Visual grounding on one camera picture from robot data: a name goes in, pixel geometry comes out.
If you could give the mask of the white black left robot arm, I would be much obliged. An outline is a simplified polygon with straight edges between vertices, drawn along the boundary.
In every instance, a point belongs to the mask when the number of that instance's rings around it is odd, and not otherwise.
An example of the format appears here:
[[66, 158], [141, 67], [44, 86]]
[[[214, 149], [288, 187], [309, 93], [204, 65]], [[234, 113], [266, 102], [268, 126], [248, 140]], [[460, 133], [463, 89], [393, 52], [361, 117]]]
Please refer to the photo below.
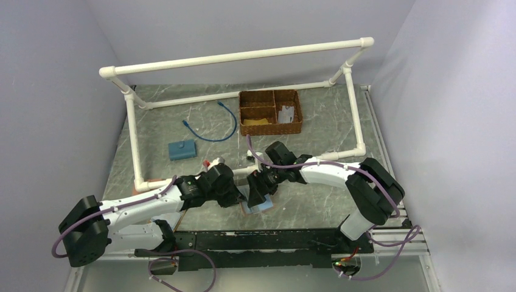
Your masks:
[[174, 176], [157, 189], [116, 200], [82, 198], [59, 224], [55, 258], [71, 267], [88, 265], [104, 253], [133, 249], [165, 256], [177, 251], [171, 214], [215, 201], [222, 208], [246, 201], [233, 171], [224, 163], [197, 175]]

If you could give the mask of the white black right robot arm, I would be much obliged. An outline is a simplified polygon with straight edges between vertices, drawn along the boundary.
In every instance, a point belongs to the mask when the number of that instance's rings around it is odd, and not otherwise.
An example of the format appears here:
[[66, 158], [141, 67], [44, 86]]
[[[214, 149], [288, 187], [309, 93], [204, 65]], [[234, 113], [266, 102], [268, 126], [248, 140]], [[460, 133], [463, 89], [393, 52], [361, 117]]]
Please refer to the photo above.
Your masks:
[[359, 238], [375, 226], [400, 215], [399, 203], [405, 196], [403, 187], [376, 159], [359, 163], [326, 161], [311, 155], [296, 156], [282, 142], [272, 143], [265, 153], [266, 162], [253, 148], [249, 152], [262, 165], [248, 175], [247, 206], [253, 208], [266, 202], [280, 183], [324, 184], [347, 189], [357, 207], [339, 225], [335, 244], [342, 252], [351, 252]]

